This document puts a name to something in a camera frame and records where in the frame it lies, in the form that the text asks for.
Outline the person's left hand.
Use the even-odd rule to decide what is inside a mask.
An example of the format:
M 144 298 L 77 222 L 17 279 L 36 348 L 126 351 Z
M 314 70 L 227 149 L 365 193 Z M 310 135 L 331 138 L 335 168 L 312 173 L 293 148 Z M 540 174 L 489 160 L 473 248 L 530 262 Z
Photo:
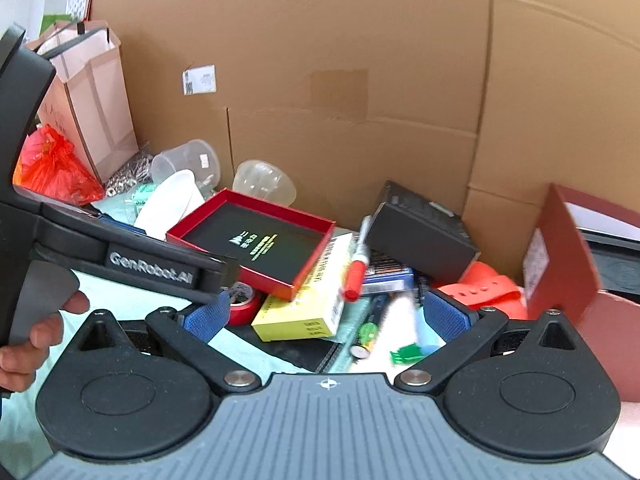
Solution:
M 63 320 L 56 311 L 32 326 L 24 344 L 4 346 L 0 354 L 0 384 L 9 392 L 24 392 L 35 381 L 37 370 L 47 359 L 50 348 L 63 339 Z

